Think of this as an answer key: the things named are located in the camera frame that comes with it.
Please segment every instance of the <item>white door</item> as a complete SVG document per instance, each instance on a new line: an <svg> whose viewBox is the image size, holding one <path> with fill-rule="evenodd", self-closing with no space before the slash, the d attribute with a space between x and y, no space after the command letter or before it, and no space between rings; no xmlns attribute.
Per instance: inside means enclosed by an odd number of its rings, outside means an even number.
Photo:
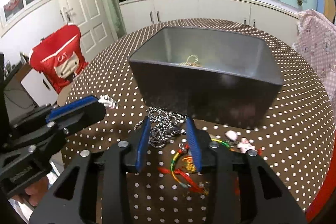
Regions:
<svg viewBox="0 0 336 224"><path fill-rule="evenodd" d="M121 14L129 34L143 27L157 23L153 0L136 1L120 5Z"/></svg>
<svg viewBox="0 0 336 224"><path fill-rule="evenodd" d="M81 31L81 49L86 61L114 42L102 0L58 1L64 18Z"/></svg>
<svg viewBox="0 0 336 224"><path fill-rule="evenodd" d="M297 39L298 19L277 10L251 4L250 26L265 31L292 46Z"/></svg>
<svg viewBox="0 0 336 224"><path fill-rule="evenodd" d="M198 0L154 0L158 22L198 17Z"/></svg>
<svg viewBox="0 0 336 224"><path fill-rule="evenodd" d="M251 4L236 0L199 0L200 18L215 18L249 24Z"/></svg>

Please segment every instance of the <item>brown tablecloth with white dots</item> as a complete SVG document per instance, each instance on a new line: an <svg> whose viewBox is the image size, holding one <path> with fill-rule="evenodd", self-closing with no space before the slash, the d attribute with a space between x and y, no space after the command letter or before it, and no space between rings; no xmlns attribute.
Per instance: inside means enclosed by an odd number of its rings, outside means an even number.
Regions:
<svg viewBox="0 0 336 224"><path fill-rule="evenodd" d="M237 22L212 19L162 22L128 34L102 51L75 80L67 102L87 95L99 98L108 94L120 100L121 107L108 110L103 121L68 138L62 150L65 165L81 150L97 152L126 139L134 125L146 115L147 107L133 78L128 57L164 26L209 27L266 41L283 74L284 84L260 126L245 130L198 120L196 126L222 137L232 129L238 132L239 138L246 137L257 149L262 148L266 162L305 211L323 184L334 147L335 126L327 93L315 71L290 46ZM183 138L183 135L176 137L163 149L149 147L143 172L127 175L134 223L204 222L208 197L176 187L171 175L157 170L159 166L169 168L172 154L179 149ZM191 174L191 177L205 185L212 181L211 177L201 174Z"/></svg>

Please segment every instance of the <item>red shirt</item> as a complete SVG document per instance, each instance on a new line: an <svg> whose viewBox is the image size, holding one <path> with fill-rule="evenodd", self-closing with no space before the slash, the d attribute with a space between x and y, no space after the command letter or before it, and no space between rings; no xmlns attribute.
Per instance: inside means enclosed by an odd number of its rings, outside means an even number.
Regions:
<svg viewBox="0 0 336 224"><path fill-rule="evenodd" d="M82 55L80 38L76 25L65 25L43 39L29 54L30 65L49 78L57 93L88 64Z"/></svg>

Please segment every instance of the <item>metal screw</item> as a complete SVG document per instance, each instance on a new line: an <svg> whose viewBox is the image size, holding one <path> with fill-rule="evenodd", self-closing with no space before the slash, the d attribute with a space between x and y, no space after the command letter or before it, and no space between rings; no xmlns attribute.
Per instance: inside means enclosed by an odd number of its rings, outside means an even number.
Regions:
<svg viewBox="0 0 336 224"><path fill-rule="evenodd" d="M63 129L63 133L64 133L65 135L69 135L69 134L70 134L70 131L69 131L67 128L64 128L64 129Z"/></svg>
<svg viewBox="0 0 336 224"><path fill-rule="evenodd" d="M81 153L80 153L80 155L83 157L83 158L85 158L85 157L87 157L87 156L89 156L90 155L90 151L89 150L82 150L81 151Z"/></svg>
<svg viewBox="0 0 336 224"><path fill-rule="evenodd" d="M217 147L219 147L219 143L215 142L215 141L212 141L212 142L209 143L209 147L210 148L217 148Z"/></svg>
<svg viewBox="0 0 336 224"><path fill-rule="evenodd" d="M29 153L33 153L35 150L36 150L36 145L30 145L30 146L28 147L28 152L29 152Z"/></svg>
<svg viewBox="0 0 336 224"><path fill-rule="evenodd" d="M249 150L247 151L247 154L248 154L249 156L255 157L255 156L258 155L258 152L257 152L256 150L254 150L254 149L249 149Z"/></svg>
<svg viewBox="0 0 336 224"><path fill-rule="evenodd" d="M118 143L118 146L119 146L119 147L127 147L127 145L128 145L128 141L120 141L120 142Z"/></svg>
<svg viewBox="0 0 336 224"><path fill-rule="evenodd" d="M49 122L48 124L47 124L47 127L48 128L51 128L51 127L53 127L55 125L55 122Z"/></svg>

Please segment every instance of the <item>pink fabric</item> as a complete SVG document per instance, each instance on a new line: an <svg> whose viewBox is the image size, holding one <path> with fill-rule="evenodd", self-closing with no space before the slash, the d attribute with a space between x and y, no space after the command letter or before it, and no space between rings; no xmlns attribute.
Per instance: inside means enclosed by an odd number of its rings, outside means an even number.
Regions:
<svg viewBox="0 0 336 224"><path fill-rule="evenodd" d="M297 15L299 35L293 48L316 71L335 110L336 27L323 14L312 9Z"/></svg>

